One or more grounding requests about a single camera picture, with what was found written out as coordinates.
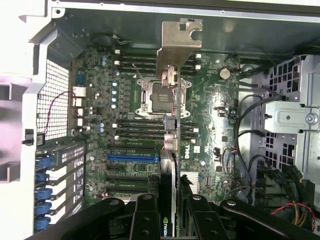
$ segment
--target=screw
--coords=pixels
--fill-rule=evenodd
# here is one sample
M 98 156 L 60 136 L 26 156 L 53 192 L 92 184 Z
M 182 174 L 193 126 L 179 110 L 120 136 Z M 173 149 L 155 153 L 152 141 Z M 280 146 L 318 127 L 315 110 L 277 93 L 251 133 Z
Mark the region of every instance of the screw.
M 152 199 L 152 196 L 151 196 L 151 195 L 145 195 L 145 196 L 143 197 L 143 199 L 144 199 L 144 200 L 149 200 L 149 199 Z
M 119 203 L 118 200 L 113 200 L 109 203 L 109 205 L 114 206 L 114 205 L 117 205 L 118 203 Z
M 193 198 L 194 200 L 200 200 L 200 199 L 201 199 L 201 196 L 199 196 L 199 195 L 194 195 L 192 198 Z
M 227 201 L 226 204 L 228 204 L 229 206 L 237 205 L 235 201 Z
M 307 122 L 308 124 L 314 124 L 315 121 L 316 121 L 316 118 L 315 118 L 315 116 L 314 116 L 313 114 L 308 114 L 308 115 L 306 116 L 305 120 L 306 120 L 306 122 Z

